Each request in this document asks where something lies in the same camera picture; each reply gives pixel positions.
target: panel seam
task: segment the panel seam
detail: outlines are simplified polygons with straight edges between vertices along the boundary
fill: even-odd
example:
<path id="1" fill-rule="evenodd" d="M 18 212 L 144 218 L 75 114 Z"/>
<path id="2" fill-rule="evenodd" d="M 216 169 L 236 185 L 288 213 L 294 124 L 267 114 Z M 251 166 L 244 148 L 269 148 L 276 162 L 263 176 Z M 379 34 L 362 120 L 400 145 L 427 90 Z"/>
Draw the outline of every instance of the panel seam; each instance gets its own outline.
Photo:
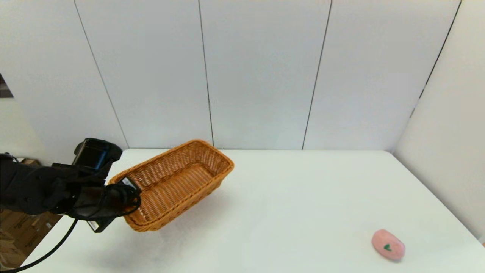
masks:
<path id="1" fill-rule="evenodd" d="M 438 62 L 439 57 L 441 55 L 441 52 L 443 51 L 443 48 L 445 47 L 446 40 L 448 39 L 448 36 L 450 35 L 450 31 L 452 30 L 453 23 L 454 23 L 454 21 L 456 19 L 456 15 L 458 14 L 458 10 L 460 9 L 461 1 L 462 0 L 460 0 L 460 2 L 458 3 L 458 7 L 456 8 L 456 12 L 455 12 L 455 15 L 453 17 L 452 23 L 450 25 L 450 28 L 448 29 L 448 33 L 446 33 L 446 37 L 445 37 L 445 40 L 443 41 L 443 45 L 441 46 L 441 49 L 439 50 L 438 57 L 436 58 L 435 64 L 433 64 L 433 68 L 431 68 L 431 72 L 429 72 L 428 79 L 426 80 L 426 83 L 424 84 L 423 90 L 421 91 L 420 97 L 418 99 L 420 99 L 421 96 L 423 95 L 424 89 L 426 88 L 426 85 L 428 84 L 428 81 L 431 78 L 431 75 L 433 74 L 433 70 L 435 70 L 436 63 Z"/>
<path id="2" fill-rule="evenodd" d="M 93 56 L 94 63 L 96 64 L 97 72 L 98 72 L 98 74 L 101 78 L 101 82 L 103 82 L 104 90 L 106 91 L 106 95 L 108 96 L 108 100 L 110 101 L 111 108 L 113 109 L 113 112 L 114 112 L 114 116 L 116 117 L 116 120 L 118 121 L 118 125 L 120 126 L 121 134 L 123 135 L 123 138 L 125 139 L 125 142 L 126 142 L 126 146 L 129 149 L 129 144 L 128 144 L 128 141 L 126 139 L 125 132 L 123 131 L 123 127 L 121 126 L 120 119 L 118 117 L 118 114 L 116 113 L 114 106 L 113 106 L 113 102 L 111 101 L 110 94 L 108 93 L 108 89 L 106 87 L 106 84 L 104 83 L 103 75 L 101 75 L 101 70 L 99 70 L 99 65 L 97 64 L 96 58 L 94 56 L 93 49 L 91 48 L 91 43 L 89 43 L 88 35 L 86 34 L 86 30 L 84 29 L 84 24 L 82 23 L 81 15 L 79 14 L 78 5 L 76 4 L 76 0 L 73 0 L 73 1 L 74 1 L 74 6 L 76 7 L 76 12 L 78 13 L 79 21 L 81 22 L 82 31 L 84 32 L 84 36 L 86 37 L 86 41 L 88 42 L 89 50 L 91 51 L 91 55 Z"/>
<path id="3" fill-rule="evenodd" d="M 207 79 L 207 61 L 206 61 L 206 48 L 204 45 L 204 30 L 202 28 L 202 12 L 200 10 L 200 0 L 199 2 L 199 19 L 200 19 L 200 34 L 202 36 L 202 52 L 204 54 L 204 70 L 206 74 L 206 88 L 207 88 L 207 102 L 209 105 L 209 120 L 210 120 L 210 135 L 212 136 L 212 145 L 214 145 L 214 130 L 212 128 L 212 113 L 210 112 L 210 95 L 209 95 L 209 81 Z"/>
<path id="4" fill-rule="evenodd" d="M 330 13 L 332 12 L 332 0 L 330 0 L 330 7 L 328 8 L 327 23 L 325 25 L 325 33 L 323 34 L 322 49 L 320 50 L 320 59 L 318 60 L 317 75 L 315 76 L 315 84 L 313 85 L 313 93 L 311 94 L 310 110 L 308 111 L 307 126 L 305 127 L 305 135 L 303 136 L 302 150 L 305 147 L 305 140 L 307 138 L 308 124 L 310 122 L 311 107 L 313 105 L 313 98 L 315 97 L 315 89 L 317 87 L 318 72 L 320 71 L 320 63 L 322 62 L 323 47 L 325 46 L 325 40 L 327 38 L 328 23 L 330 22 Z"/>

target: white table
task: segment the white table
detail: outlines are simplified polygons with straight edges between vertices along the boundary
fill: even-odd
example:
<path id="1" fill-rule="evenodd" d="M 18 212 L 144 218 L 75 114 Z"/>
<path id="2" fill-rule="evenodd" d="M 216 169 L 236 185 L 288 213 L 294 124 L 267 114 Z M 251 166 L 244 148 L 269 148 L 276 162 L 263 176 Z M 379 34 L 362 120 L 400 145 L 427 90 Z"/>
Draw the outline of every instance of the white table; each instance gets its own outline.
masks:
<path id="1" fill-rule="evenodd" d="M 163 151 L 126 150 L 110 177 Z M 389 153 L 224 153 L 236 167 L 221 187 L 161 230 L 138 233 L 119 218 L 95 234 L 79 222 L 27 272 L 485 272 L 485 248 Z M 71 223 L 63 217 L 24 264 Z M 373 249 L 381 228 L 405 243 L 402 262 Z"/>

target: cardboard box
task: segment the cardboard box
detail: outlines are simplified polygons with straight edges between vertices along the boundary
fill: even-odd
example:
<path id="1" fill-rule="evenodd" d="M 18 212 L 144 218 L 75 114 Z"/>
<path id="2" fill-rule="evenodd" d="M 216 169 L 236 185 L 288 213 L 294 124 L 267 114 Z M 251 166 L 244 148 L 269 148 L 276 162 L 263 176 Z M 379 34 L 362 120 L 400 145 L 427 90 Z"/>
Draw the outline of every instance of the cardboard box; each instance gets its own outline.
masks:
<path id="1" fill-rule="evenodd" d="M 0 208 L 0 223 L 5 219 L 12 211 L 6 208 Z"/>
<path id="2" fill-rule="evenodd" d="M 42 239 L 49 233 L 61 216 L 42 214 L 41 217 L 28 226 L 15 240 L 0 240 L 0 253 L 27 257 Z"/>
<path id="3" fill-rule="evenodd" d="M 51 228 L 49 228 L 49 226 L 52 228 L 52 224 L 46 220 L 38 229 L 35 229 L 34 227 L 28 228 L 13 242 L 0 240 L 0 252 L 17 256 L 24 255 L 27 257 L 50 231 Z"/>
<path id="4" fill-rule="evenodd" d="M 18 268 L 25 261 L 26 257 L 23 255 L 15 255 L 8 253 L 0 253 L 0 263 L 8 269 Z"/>
<path id="5" fill-rule="evenodd" d="M 25 158 L 24 160 L 21 161 L 21 163 L 27 164 L 27 165 L 38 165 L 38 166 L 42 166 L 40 164 L 39 160 L 37 160 L 37 159 Z"/>
<path id="6" fill-rule="evenodd" d="M 34 221 L 38 215 L 28 215 L 12 211 L 0 222 L 0 239 L 17 239 Z"/>

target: pink object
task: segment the pink object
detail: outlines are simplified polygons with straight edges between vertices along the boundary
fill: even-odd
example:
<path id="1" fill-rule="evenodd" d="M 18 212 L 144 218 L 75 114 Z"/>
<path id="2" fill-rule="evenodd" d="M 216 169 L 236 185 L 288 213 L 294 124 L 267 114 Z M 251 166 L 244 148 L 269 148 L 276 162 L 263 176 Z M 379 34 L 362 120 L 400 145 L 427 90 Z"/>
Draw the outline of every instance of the pink object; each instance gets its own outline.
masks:
<path id="1" fill-rule="evenodd" d="M 406 252 L 403 242 L 385 229 L 379 229 L 374 233 L 372 245 L 382 256 L 393 261 L 402 259 Z"/>

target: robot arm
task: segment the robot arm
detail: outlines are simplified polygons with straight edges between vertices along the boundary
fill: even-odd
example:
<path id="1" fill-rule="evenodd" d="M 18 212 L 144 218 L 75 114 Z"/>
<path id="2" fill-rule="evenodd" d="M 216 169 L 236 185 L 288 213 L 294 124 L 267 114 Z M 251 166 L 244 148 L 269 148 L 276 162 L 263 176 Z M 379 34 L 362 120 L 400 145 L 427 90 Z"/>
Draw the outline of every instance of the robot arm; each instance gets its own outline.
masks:
<path id="1" fill-rule="evenodd" d="M 0 207 L 27 214 L 65 214 L 87 220 L 101 232 L 115 217 L 135 211 L 141 203 L 135 186 L 104 185 L 121 153 L 112 143 L 87 138 L 75 149 L 72 165 L 25 165 L 0 154 Z"/>

